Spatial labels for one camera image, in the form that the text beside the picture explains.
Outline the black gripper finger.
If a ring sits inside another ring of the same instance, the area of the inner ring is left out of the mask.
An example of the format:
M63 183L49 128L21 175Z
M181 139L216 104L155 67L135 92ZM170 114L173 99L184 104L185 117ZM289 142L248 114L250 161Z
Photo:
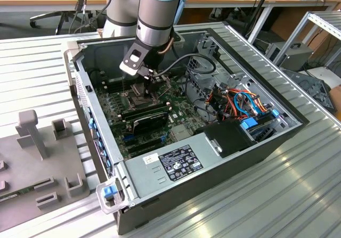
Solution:
M157 100L158 98L158 91L160 89L160 85L161 83L159 78L150 77L148 84L148 94L149 97L152 98L153 100Z
M149 69L147 67L141 66L138 71L137 74L140 75L141 77L143 77L144 79L146 79L147 81L152 81L152 76L153 76L153 70Z

